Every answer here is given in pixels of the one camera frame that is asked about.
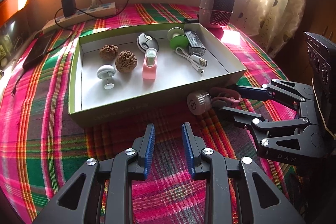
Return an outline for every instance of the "green plastic disc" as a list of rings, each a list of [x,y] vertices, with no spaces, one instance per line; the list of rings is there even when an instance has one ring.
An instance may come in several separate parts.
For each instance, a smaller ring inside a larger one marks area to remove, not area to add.
[[[169,42],[169,45],[173,50],[175,50],[177,47],[186,48],[188,44],[189,41],[185,35],[177,35]]]

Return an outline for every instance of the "white mushroom toy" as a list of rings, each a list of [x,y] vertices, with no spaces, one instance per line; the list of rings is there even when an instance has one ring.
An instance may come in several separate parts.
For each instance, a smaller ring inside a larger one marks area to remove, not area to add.
[[[116,70],[111,65],[103,65],[97,70],[97,77],[105,81],[104,88],[110,90],[114,87],[112,83],[112,77],[115,75]]]

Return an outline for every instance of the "walnut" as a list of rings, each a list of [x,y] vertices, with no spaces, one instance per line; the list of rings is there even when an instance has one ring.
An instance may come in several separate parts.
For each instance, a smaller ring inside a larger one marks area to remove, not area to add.
[[[105,45],[100,49],[99,56],[103,60],[112,61],[118,55],[118,47],[113,45]]]
[[[115,67],[120,72],[131,72],[137,64],[137,58],[130,51],[122,51],[115,60]]]

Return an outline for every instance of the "pink plastic object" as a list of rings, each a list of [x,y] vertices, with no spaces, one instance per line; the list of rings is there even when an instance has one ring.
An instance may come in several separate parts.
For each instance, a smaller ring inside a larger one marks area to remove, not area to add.
[[[156,78],[157,61],[158,61],[158,51],[154,48],[149,48],[145,53],[145,59],[143,61],[143,67],[142,67],[143,79],[153,80]]]
[[[209,90],[211,101],[224,101],[228,107],[236,107],[239,105],[242,96],[235,90],[229,90],[225,88],[213,87]]]

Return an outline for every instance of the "speaker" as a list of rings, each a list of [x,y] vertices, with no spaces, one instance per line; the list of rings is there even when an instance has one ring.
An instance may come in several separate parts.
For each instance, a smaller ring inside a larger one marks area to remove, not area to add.
[[[205,28],[228,25],[235,0],[201,0],[199,23]]]
[[[325,123],[336,133],[336,45],[324,36],[304,33],[314,88]]]

